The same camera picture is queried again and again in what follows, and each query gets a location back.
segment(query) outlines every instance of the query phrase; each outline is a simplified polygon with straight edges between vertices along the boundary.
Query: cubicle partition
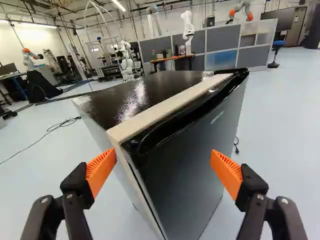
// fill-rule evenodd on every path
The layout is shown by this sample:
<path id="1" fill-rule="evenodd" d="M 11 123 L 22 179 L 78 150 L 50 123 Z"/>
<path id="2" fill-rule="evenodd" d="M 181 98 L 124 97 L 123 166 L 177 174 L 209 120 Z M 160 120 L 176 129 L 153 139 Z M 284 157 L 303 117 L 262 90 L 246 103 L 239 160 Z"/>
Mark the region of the cubicle partition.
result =
<path id="1" fill-rule="evenodd" d="M 264 19 L 240 24 L 207 27 L 197 30 L 191 42 L 195 53 L 192 70 L 215 71 L 249 68 L 251 71 L 267 69 L 268 58 L 276 31 L 277 19 Z M 143 63 L 154 54 L 185 44 L 182 33 L 139 41 Z M 176 59 L 176 70 L 188 70 L 187 59 Z"/>

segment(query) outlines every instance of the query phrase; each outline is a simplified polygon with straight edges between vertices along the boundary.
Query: fridge door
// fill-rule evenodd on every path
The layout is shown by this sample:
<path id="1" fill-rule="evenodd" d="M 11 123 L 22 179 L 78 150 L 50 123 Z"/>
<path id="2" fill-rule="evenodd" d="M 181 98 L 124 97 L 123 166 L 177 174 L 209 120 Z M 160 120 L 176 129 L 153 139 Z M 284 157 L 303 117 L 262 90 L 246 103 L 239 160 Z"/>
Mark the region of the fridge door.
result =
<path id="1" fill-rule="evenodd" d="M 175 115 L 122 144 L 167 240 L 197 240 L 224 187 L 212 149 L 230 157 L 248 73 L 235 74 Z"/>

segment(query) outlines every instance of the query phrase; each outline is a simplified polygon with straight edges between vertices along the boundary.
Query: monitor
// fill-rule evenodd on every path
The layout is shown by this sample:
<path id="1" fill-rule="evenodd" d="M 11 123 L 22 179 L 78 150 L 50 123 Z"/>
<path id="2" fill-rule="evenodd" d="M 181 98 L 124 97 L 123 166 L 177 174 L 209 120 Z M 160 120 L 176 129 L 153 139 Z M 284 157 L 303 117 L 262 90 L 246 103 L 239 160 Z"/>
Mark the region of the monitor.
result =
<path id="1" fill-rule="evenodd" d="M 7 65 L 0 67 L 0 76 L 5 74 L 10 74 L 18 71 L 14 63 L 9 63 Z"/>
<path id="2" fill-rule="evenodd" d="M 288 7 L 275 11 L 263 12 L 261 13 L 260 19 L 278 19 L 276 31 L 290 30 L 294 21 L 295 11 L 295 7 Z"/>

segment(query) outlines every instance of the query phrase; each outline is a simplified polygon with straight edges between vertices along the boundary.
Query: mini fridge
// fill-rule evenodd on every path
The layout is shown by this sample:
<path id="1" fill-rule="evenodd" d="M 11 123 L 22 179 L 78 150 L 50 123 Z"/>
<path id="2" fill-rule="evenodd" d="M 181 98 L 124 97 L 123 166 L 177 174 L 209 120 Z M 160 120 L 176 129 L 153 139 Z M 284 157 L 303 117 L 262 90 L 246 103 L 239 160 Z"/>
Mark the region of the mini fridge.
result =
<path id="1" fill-rule="evenodd" d="M 163 71 L 76 98 L 134 207 L 165 240 L 197 240 L 223 195 L 210 166 L 231 156 L 249 72 Z"/>

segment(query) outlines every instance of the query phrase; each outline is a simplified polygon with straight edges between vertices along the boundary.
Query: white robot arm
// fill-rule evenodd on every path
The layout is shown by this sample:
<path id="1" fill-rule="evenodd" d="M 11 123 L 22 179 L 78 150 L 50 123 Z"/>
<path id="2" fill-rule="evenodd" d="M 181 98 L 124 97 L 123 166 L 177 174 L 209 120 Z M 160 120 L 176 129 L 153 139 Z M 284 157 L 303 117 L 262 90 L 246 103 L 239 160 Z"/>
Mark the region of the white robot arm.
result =
<path id="1" fill-rule="evenodd" d="M 148 23 L 149 23 L 151 37 L 152 38 L 155 37 L 154 27 L 153 27 L 153 20 L 155 22 L 156 28 L 158 29 L 159 36 L 161 36 L 162 35 L 162 30 L 161 30 L 161 27 L 160 27 L 159 10 L 158 10 L 157 5 L 153 4 L 153 5 L 149 6 L 146 9 L 146 13 L 147 13 L 147 19 L 148 19 Z"/>
<path id="2" fill-rule="evenodd" d="M 235 13 L 239 12 L 243 8 L 244 8 L 245 15 L 247 16 L 246 21 L 247 22 L 252 21 L 254 19 L 254 16 L 253 16 L 252 12 L 250 11 L 250 5 L 251 5 L 252 1 L 253 0 L 243 0 L 242 2 L 240 2 L 240 4 L 238 6 L 231 9 L 229 12 L 229 19 L 226 22 L 226 24 L 231 23 L 235 18 Z"/>
<path id="3" fill-rule="evenodd" d="M 119 48 L 124 57 L 121 63 L 121 67 L 126 74 L 132 74 L 132 69 L 134 68 L 134 61 L 132 61 L 129 54 L 131 44 L 129 42 L 121 40 L 121 42 L 119 43 Z"/>
<path id="4" fill-rule="evenodd" d="M 33 57 L 33 59 L 44 59 L 44 56 L 42 54 L 34 54 L 32 51 L 30 51 L 28 48 L 22 49 L 23 53 L 23 65 L 28 66 L 28 68 L 33 68 L 34 63 L 31 61 L 30 57 Z"/>
<path id="5" fill-rule="evenodd" d="M 191 23 L 192 13 L 191 11 L 185 11 L 181 14 L 181 18 L 184 20 L 184 31 L 182 34 L 182 37 L 184 40 L 187 40 L 185 42 L 185 53 L 191 54 L 191 40 L 194 37 L 195 34 L 195 27 Z"/>

